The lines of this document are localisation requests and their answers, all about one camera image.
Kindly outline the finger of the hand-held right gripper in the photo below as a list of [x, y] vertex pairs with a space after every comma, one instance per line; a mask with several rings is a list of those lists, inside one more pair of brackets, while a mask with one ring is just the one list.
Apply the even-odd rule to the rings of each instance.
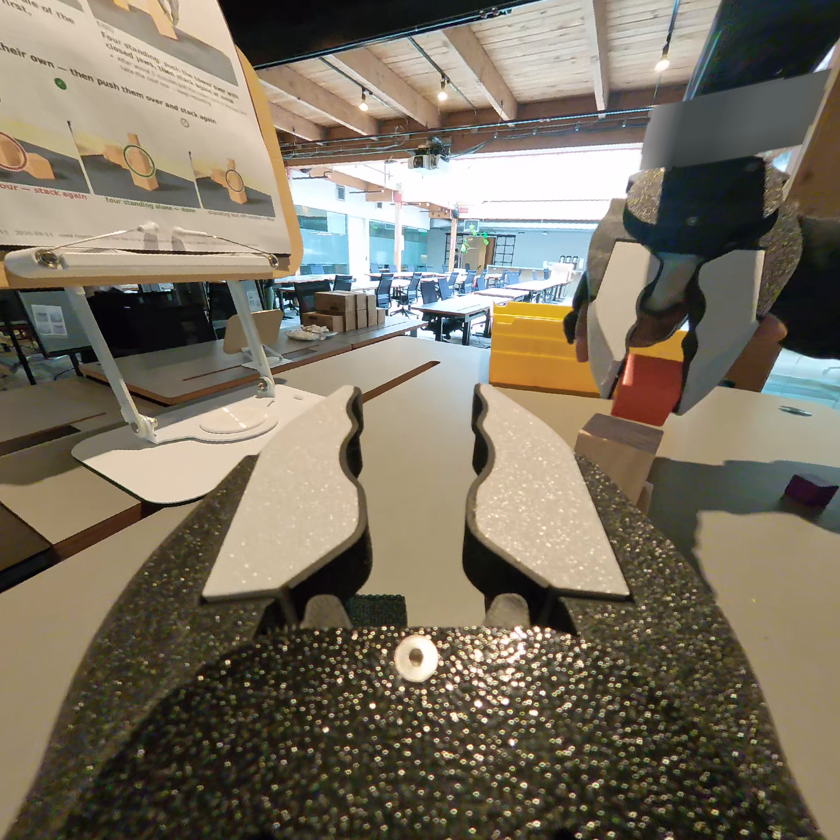
[[613, 393], [637, 322], [638, 301], [656, 277], [657, 258], [643, 245], [615, 243], [587, 310], [589, 364], [601, 398]]
[[682, 416], [728, 373], [758, 328], [762, 249], [734, 250], [704, 264], [689, 285], [688, 333], [682, 343]]

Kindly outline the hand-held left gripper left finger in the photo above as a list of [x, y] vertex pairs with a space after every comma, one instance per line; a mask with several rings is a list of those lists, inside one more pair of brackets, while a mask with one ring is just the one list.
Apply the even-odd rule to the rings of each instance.
[[361, 390], [342, 386], [262, 449], [205, 582], [205, 601], [269, 597], [295, 625], [312, 596], [344, 602], [367, 581], [362, 406]]

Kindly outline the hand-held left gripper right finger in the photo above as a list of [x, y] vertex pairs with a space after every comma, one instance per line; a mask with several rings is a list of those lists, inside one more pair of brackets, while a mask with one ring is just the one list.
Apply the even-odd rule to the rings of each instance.
[[476, 386], [472, 408], [463, 567], [486, 606], [517, 595], [533, 622], [562, 595], [631, 601], [572, 448], [492, 385]]

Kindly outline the medium wooden cube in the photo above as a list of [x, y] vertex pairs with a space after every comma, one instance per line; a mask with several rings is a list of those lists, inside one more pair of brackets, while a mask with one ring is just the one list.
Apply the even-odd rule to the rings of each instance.
[[581, 428], [574, 452], [598, 466], [629, 501], [640, 505], [649, 500], [648, 476], [663, 436], [659, 427], [597, 413]]

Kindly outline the large yellow bin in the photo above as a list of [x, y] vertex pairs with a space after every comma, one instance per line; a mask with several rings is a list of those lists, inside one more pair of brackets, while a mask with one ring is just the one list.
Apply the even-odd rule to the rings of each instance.
[[599, 396], [588, 363], [576, 360], [563, 320], [570, 308], [513, 302], [494, 307], [489, 381], [520, 390]]

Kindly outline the red cube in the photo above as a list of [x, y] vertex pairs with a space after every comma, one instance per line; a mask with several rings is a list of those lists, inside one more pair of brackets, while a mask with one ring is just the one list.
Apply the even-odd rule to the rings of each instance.
[[612, 397], [612, 415], [661, 427], [679, 402], [683, 363], [630, 353]]

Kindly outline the purple cube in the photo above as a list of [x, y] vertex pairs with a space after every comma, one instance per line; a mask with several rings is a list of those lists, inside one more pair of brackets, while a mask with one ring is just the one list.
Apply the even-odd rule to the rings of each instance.
[[838, 483], [832, 479], [798, 472], [793, 474], [784, 489], [784, 498], [805, 508], [825, 509], [838, 492]]

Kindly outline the white document stand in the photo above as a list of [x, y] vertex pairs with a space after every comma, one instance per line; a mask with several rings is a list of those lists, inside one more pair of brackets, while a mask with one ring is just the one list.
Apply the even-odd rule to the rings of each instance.
[[85, 290], [111, 280], [137, 285], [221, 280], [246, 322], [251, 310], [241, 282], [272, 278], [280, 262], [264, 249], [182, 227], [172, 229], [172, 245], [192, 245], [193, 250], [116, 248], [118, 238], [128, 232], [119, 230], [71, 245], [18, 249], [5, 256], [3, 265], [9, 284], [17, 290], [57, 287], [67, 292], [119, 404], [124, 425], [83, 440], [73, 449], [73, 458], [142, 501], [177, 505], [206, 495], [242, 458], [259, 455], [322, 397], [276, 383], [251, 322], [246, 330], [258, 364], [254, 393], [215, 397], [160, 418], [143, 414]]

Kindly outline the plywood panel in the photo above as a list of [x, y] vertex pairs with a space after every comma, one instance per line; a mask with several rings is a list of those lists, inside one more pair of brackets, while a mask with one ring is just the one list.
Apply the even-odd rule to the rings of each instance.
[[225, 323], [223, 351], [226, 354], [235, 354], [249, 347], [249, 334], [246, 328], [251, 322], [259, 345], [267, 347], [274, 344], [279, 338], [283, 319], [284, 311], [280, 309], [253, 312], [246, 322], [239, 315], [234, 315]]

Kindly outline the cardboard boxes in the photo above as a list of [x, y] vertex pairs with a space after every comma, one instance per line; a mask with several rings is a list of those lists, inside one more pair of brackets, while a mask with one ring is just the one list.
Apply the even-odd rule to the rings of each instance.
[[376, 295], [352, 290], [317, 292], [313, 306], [301, 314], [301, 325], [334, 333], [382, 326], [388, 312], [379, 307]]

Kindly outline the group of black office chairs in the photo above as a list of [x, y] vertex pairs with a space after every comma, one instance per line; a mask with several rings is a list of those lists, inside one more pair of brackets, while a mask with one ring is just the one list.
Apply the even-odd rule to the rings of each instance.
[[376, 295], [380, 308], [388, 310], [385, 326], [390, 317], [406, 319], [408, 332], [429, 330], [436, 341], [448, 340], [452, 333], [459, 332], [461, 343], [468, 345], [476, 324], [482, 327], [481, 334], [488, 337], [491, 332], [492, 312], [496, 305], [505, 305], [523, 298], [520, 292], [511, 296], [501, 290], [488, 290], [485, 281], [479, 278], [477, 289], [473, 289], [471, 276], [464, 276], [468, 293], [458, 296], [451, 280], [446, 276], [424, 276], [417, 272], [409, 278], [399, 280], [393, 274], [380, 274], [375, 285], [352, 287], [348, 280], [307, 281], [297, 283], [300, 325], [301, 314], [314, 309], [314, 296], [320, 291], [364, 291]]

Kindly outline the ceiling projector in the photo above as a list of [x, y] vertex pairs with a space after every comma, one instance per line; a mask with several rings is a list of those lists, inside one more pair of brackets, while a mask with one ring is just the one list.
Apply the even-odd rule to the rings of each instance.
[[415, 149], [408, 168], [413, 171], [444, 172], [450, 163], [452, 147], [438, 137], [427, 139]]

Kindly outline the black case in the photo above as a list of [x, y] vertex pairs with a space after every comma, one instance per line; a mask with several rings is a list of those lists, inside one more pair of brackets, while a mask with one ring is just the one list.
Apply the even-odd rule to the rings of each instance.
[[204, 309], [178, 302], [173, 292], [96, 290], [87, 302], [116, 358], [216, 339]]

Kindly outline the framed sign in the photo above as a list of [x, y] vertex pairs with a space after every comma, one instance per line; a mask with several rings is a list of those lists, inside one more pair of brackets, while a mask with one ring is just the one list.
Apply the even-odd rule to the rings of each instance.
[[65, 290], [16, 292], [29, 325], [35, 333], [38, 353], [45, 360], [68, 357], [73, 371], [82, 377], [80, 359], [91, 349], [88, 336]]

